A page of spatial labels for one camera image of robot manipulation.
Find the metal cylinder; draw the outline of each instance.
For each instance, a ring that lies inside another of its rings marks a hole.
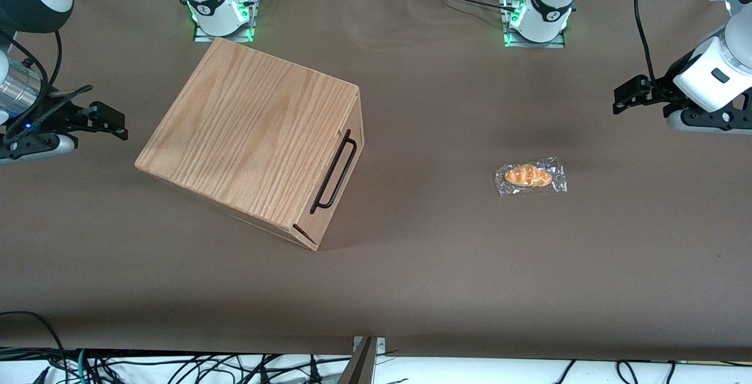
[[[10,117],[18,116],[37,100],[41,86],[37,73],[8,57],[8,74],[0,84],[0,109]]]

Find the black metal handle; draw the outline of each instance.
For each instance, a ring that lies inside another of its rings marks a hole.
[[[339,157],[342,156],[342,151],[344,151],[344,146],[347,145],[347,143],[352,145],[352,152],[350,152],[350,156],[347,157],[347,164],[344,165],[344,170],[342,170],[342,175],[339,176],[339,180],[337,181],[337,186],[334,188],[334,191],[331,192],[330,201],[322,204],[321,203],[321,197],[324,195],[324,191],[327,189],[328,182],[331,180],[331,175],[334,172],[335,167],[337,166],[337,163],[339,162]],[[358,151],[358,143],[355,140],[352,140],[350,138],[350,129],[347,129],[347,132],[344,133],[344,138],[342,139],[342,143],[339,144],[339,149],[337,149],[337,154],[334,157],[334,161],[331,162],[330,169],[327,171],[327,175],[324,177],[324,183],[321,184],[321,188],[319,189],[319,194],[316,195],[316,200],[314,200],[314,205],[311,207],[311,214],[316,212],[316,208],[331,208],[331,205],[334,204],[334,200],[337,197],[337,194],[339,193],[339,188],[342,187],[342,181],[344,181],[344,176],[347,175],[347,170],[350,169],[350,164],[352,164],[352,159],[355,157],[355,152]]]

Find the plastic wrapper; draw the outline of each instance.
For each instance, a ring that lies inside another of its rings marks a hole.
[[[559,157],[505,164],[496,170],[499,194],[556,193],[566,191],[566,175]]]

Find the brown table surface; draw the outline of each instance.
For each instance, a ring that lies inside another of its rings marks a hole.
[[[531,50],[464,2],[263,0],[252,47],[362,90],[365,150],[313,253],[135,170],[207,49],[185,7],[76,0],[58,85],[94,85],[78,102],[123,111],[131,139],[78,133],[70,156],[0,170],[2,309],[70,347],[347,352],[374,334],[402,355],[752,358],[749,137],[674,132],[658,106],[613,116],[646,72],[632,0],[577,5],[566,49]],[[642,18],[663,74],[728,15],[642,0]],[[53,66],[53,37],[22,41]],[[499,165],[546,156],[568,193],[497,195]],[[53,343],[0,326],[0,346]]]

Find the wooden crate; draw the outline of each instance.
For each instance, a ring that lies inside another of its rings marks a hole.
[[[357,86],[216,39],[135,166],[316,250],[362,130]]]

